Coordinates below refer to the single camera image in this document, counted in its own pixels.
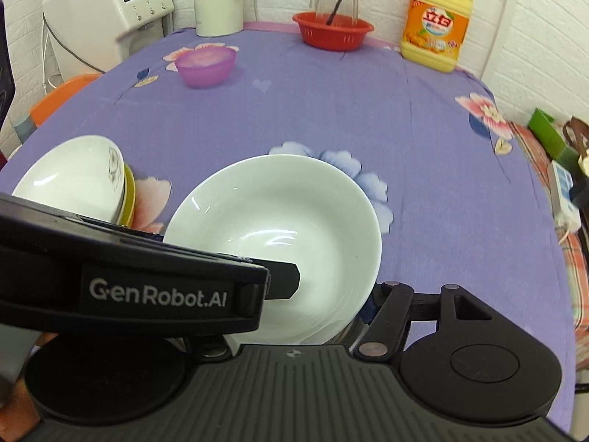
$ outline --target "white power strip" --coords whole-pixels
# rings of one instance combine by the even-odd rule
[[[581,228],[579,209],[572,204],[568,192],[572,188],[572,177],[565,168],[553,161],[549,165],[550,199],[553,205],[554,225],[569,233]]]

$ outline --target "yellow detergent bottle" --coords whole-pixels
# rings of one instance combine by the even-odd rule
[[[411,0],[401,54],[450,73],[456,67],[473,0]]]

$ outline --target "yellow bowl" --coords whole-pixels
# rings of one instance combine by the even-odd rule
[[[131,227],[135,213],[135,177],[131,168],[125,164],[125,193],[123,195],[123,208],[117,224]]]

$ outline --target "purple tablecloth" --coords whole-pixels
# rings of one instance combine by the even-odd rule
[[[286,141],[299,143],[283,150],[340,166],[373,200],[385,231],[380,281],[418,292],[458,283],[557,354],[564,381],[550,418],[568,430],[575,350],[562,252],[549,202],[516,143],[511,154],[496,156],[496,137],[491,141],[455,100],[489,96],[487,88],[466,73],[438,73],[389,49],[330,53],[298,35],[259,31],[214,41],[240,49],[225,84],[190,90],[166,70],[165,55],[202,43],[194,30],[177,32],[58,109],[0,172],[0,190],[10,193],[57,144],[101,134],[119,145],[136,177],[172,182],[159,218],[169,221],[205,177],[279,151]],[[145,68],[159,78],[134,88]],[[359,174],[343,150],[361,163]],[[390,211],[395,220],[387,234]],[[428,330],[418,325],[412,336]]]

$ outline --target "large white bowl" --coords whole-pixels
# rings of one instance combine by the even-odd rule
[[[80,136],[56,146],[22,177],[14,196],[116,222],[125,186],[123,156],[102,136]]]
[[[318,159],[285,154],[246,159],[203,181],[164,242],[297,264],[298,291],[266,301],[260,328],[234,334],[237,344],[332,339],[370,295],[382,246],[374,209],[352,179]]]

